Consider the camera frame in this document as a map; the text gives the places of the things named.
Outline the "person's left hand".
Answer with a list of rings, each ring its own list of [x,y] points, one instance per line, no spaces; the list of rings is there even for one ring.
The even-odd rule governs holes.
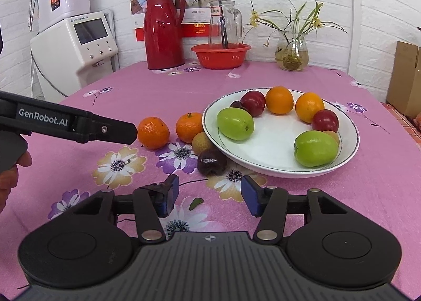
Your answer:
[[[32,164],[31,154],[26,151],[9,170],[0,174],[0,213],[6,206],[11,190],[17,186],[19,180],[18,166],[29,167]]]

